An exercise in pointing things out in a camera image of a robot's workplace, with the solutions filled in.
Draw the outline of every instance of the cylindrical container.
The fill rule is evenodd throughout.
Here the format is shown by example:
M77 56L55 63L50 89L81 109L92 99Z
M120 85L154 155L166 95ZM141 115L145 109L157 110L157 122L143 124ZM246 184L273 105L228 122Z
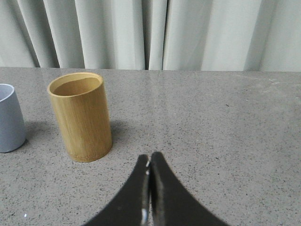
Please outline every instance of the cylindrical container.
M24 141L25 125L15 88L0 84L0 153L13 151Z
M69 156L90 162L106 155L112 138L103 78L67 74L53 80L48 93Z

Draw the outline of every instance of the white cup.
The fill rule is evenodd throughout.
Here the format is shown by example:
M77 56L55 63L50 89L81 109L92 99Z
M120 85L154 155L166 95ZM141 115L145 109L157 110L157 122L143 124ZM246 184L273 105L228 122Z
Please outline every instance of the white cup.
M10 152L25 141L25 125L15 88L0 84L0 153Z

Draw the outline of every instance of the granite countertop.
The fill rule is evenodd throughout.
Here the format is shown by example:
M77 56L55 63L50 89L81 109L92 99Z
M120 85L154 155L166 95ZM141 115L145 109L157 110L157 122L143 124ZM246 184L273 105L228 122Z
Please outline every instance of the granite countertop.
M46 91L78 71L104 77L110 112L113 148L91 163L67 155ZM27 129L0 153L0 225L80 226L154 151L230 225L301 225L300 73L3 67L0 83L15 86Z

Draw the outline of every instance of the wooden cup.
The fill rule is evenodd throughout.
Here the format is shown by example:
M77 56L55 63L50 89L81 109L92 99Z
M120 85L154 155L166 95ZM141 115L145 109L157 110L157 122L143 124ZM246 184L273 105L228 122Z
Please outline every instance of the wooden cup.
M112 147L103 78L94 73L72 73L48 85L51 104L69 156L90 162Z

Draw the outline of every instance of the curtain fold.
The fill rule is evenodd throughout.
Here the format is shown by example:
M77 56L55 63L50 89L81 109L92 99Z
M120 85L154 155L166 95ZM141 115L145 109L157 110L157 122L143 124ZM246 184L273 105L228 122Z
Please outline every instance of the curtain fold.
M301 71L297 0L1 0L0 66Z

